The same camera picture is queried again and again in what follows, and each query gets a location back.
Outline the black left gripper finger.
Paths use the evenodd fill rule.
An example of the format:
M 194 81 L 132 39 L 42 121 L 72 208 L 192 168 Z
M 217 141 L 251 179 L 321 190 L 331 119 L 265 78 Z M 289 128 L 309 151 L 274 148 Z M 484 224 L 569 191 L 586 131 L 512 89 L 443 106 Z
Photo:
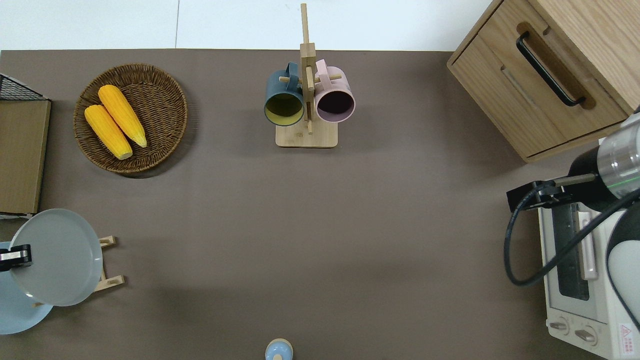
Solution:
M 19 244 L 0 249 L 0 271 L 7 272 L 14 268 L 26 268 L 33 264 L 30 244 Z

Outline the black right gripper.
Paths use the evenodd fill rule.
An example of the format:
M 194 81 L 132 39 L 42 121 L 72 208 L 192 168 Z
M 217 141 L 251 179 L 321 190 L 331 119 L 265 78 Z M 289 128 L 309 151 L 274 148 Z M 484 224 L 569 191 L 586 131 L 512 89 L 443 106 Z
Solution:
M 572 162 L 567 178 L 575 177 L 583 178 L 583 182 L 556 185 L 550 193 L 535 194 L 530 201 L 530 208 L 554 208 L 581 203 L 591 210 L 603 211 L 617 200 L 601 178 L 597 149 L 584 152 Z M 526 194 L 537 186 L 538 183 L 526 183 L 506 191 L 510 212 L 513 213 Z

